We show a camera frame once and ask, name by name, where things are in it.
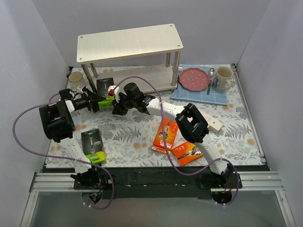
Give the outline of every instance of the mug handle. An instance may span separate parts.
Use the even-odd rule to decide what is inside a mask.
[[[232,87],[232,83],[231,81],[228,79],[225,81],[225,86],[224,86],[224,90],[228,90]]]

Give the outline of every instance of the white wall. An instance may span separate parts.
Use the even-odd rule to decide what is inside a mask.
[[[68,68],[31,0],[0,0],[0,226],[20,225],[35,171],[44,158],[21,149],[12,124],[25,109],[64,88]],[[38,110],[17,124],[20,140],[38,152],[50,141]]]
[[[266,160],[303,226],[303,1],[272,0],[239,62]]]
[[[69,66],[76,62],[77,36],[174,23],[184,50],[181,63],[237,63],[270,0],[33,0]],[[150,65],[165,55],[104,62]]]

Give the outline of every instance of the blue placemat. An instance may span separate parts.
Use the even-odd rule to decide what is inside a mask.
[[[204,70],[206,73],[210,70],[211,67],[201,66],[201,65],[186,65],[186,64],[180,64],[183,67],[183,70],[187,68],[199,68]],[[199,102],[199,103],[211,103],[211,104],[217,104],[217,105],[228,105],[227,104],[227,96],[226,91],[217,92],[214,91],[213,88],[210,88],[209,95],[207,94],[207,88],[196,92],[196,91],[188,91],[182,85],[179,83],[178,87],[174,92],[172,93],[171,99],[175,100],[182,100],[182,101],[193,101],[193,102]]]

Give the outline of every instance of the red plate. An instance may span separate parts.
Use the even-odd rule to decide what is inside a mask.
[[[180,74],[179,81],[189,91],[202,91],[208,87],[210,78],[207,73],[198,68],[188,68]]]

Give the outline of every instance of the white shelf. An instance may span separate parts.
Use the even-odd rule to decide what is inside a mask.
[[[171,85],[172,68],[167,68],[165,65],[154,65],[129,70],[101,73],[97,78],[93,78],[93,81],[96,85],[97,79],[113,77],[114,83],[117,84],[124,78],[130,76],[139,76],[147,79],[158,91],[175,89],[177,87]],[[154,90],[145,81],[138,78],[128,79],[124,81],[119,86],[121,91],[124,91],[124,86],[130,82],[136,83],[139,89],[144,93],[154,92]]]
[[[183,44],[174,24],[140,27],[79,35],[77,62],[87,64],[182,49]]]

